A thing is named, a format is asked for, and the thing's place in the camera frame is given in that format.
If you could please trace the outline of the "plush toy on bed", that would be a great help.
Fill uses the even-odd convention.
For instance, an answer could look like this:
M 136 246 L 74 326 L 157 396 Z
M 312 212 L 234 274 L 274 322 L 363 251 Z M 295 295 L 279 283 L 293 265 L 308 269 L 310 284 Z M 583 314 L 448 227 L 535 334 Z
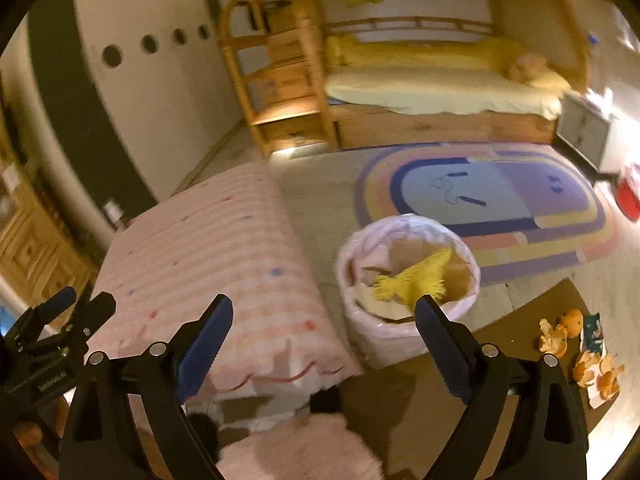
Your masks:
M 529 81 L 539 77 L 547 68 L 547 59 L 536 52 L 525 52 L 506 66 L 504 76 L 510 81 L 527 84 Z

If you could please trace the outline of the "pink fluffy cushion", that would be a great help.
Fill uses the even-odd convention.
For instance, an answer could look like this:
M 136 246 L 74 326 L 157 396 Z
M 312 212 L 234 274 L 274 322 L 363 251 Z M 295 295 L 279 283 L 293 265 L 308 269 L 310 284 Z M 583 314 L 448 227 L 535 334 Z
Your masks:
M 227 479 L 382 479 L 383 466 L 341 414 L 280 422 L 228 445 L 218 469 Z

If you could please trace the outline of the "brown white spray bottle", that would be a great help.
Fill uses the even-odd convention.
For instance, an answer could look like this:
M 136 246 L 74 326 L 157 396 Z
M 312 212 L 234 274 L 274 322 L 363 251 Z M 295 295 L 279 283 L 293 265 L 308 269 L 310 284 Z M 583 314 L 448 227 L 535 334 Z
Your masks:
M 103 206 L 104 214 L 117 231 L 125 231 L 128 226 L 126 214 L 119 204 L 110 198 Z

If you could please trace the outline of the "wooden cabinet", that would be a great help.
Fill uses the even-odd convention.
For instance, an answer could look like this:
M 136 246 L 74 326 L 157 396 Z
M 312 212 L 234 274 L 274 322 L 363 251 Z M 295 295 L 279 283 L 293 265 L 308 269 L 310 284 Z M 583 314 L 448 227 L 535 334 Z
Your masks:
M 96 267 L 76 250 L 22 168 L 9 159 L 1 162 L 1 277 L 27 307 L 66 286 L 80 294 L 96 278 Z

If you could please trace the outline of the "red floor object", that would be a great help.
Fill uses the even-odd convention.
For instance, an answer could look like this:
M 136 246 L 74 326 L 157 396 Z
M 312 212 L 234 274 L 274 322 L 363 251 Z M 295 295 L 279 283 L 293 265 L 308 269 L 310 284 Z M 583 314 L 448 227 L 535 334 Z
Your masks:
M 639 178 L 639 165 L 634 162 L 623 169 L 615 187 L 616 204 L 631 222 L 640 218 Z

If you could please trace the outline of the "pink lined trash bin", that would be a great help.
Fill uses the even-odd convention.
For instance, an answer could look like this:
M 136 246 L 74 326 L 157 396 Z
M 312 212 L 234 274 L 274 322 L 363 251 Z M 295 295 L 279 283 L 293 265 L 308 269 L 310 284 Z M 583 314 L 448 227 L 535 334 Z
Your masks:
M 425 352 L 416 302 L 430 295 L 451 321 L 480 293 L 480 267 L 463 240 L 435 220 L 402 214 L 370 223 L 338 252 L 335 274 L 349 343 L 372 368 Z

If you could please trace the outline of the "wooden stair drawers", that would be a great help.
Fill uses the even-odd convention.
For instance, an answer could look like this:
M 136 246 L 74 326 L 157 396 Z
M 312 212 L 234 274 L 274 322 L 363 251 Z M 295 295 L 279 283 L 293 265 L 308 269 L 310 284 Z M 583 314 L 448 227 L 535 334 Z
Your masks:
M 316 0 L 228 0 L 218 42 L 248 130 L 265 157 L 340 140 L 324 90 L 323 20 Z

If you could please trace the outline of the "wooden bunk bed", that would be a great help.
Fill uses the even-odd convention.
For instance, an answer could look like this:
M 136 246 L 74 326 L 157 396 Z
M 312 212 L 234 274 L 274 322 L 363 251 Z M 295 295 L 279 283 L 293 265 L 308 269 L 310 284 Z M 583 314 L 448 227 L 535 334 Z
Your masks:
M 322 25 L 324 90 L 339 150 L 424 141 L 549 144 L 565 92 L 588 86 L 587 49 L 568 0 L 491 0 L 477 42 L 362 42 Z M 527 84 L 504 76 L 525 52 L 547 59 Z

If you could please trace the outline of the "yellow foam fruit net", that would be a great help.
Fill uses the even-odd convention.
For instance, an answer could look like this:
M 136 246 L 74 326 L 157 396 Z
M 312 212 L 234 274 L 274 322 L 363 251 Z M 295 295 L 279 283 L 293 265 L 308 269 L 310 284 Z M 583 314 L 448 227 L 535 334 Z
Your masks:
M 450 248 L 442 248 L 395 276 L 379 275 L 372 286 L 372 297 L 396 301 L 411 313 L 423 296 L 442 300 L 447 293 L 445 276 L 451 256 Z

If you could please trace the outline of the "orange peels on floor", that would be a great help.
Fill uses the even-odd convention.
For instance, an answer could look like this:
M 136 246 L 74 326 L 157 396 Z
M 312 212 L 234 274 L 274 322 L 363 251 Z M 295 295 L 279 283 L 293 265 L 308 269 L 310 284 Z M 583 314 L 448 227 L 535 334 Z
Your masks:
M 626 367 L 617 365 L 614 354 L 606 348 L 599 313 L 583 314 L 572 309 L 555 324 L 541 318 L 538 326 L 540 353 L 550 353 L 559 360 L 570 353 L 572 341 L 578 343 L 577 354 L 570 359 L 570 379 L 585 390 L 590 408 L 600 408 L 620 393 L 620 375 Z

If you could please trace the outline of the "pink checkered tablecloth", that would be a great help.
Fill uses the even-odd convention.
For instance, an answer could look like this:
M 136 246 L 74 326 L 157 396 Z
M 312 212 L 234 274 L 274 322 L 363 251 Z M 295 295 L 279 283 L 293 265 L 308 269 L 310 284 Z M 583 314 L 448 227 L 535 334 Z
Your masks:
M 140 214 L 108 248 L 94 288 L 115 314 L 90 339 L 112 358 L 166 341 L 226 295 L 229 335 L 200 398 L 309 396 L 358 375 L 282 196 L 261 162 L 217 174 Z

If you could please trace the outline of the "white wardrobe doors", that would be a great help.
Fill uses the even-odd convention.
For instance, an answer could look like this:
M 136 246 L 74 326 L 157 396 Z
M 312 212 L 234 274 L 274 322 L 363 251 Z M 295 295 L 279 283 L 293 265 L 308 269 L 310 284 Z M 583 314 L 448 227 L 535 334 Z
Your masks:
M 74 0 L 100 99 L 166 200 L 242 119 L 218 48 L 219 0 Z

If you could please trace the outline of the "pastel rainbow rug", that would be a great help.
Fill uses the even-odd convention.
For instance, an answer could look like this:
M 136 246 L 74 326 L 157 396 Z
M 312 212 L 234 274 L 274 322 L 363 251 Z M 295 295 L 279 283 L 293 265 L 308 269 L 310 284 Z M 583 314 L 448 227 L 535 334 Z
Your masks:
M 431 218 L 461 237 L 485 285 L 578 266 L 617 244 L 608 201 L 549 145 L 422 143 L 384 148 L 354 187 L 360 226 Z

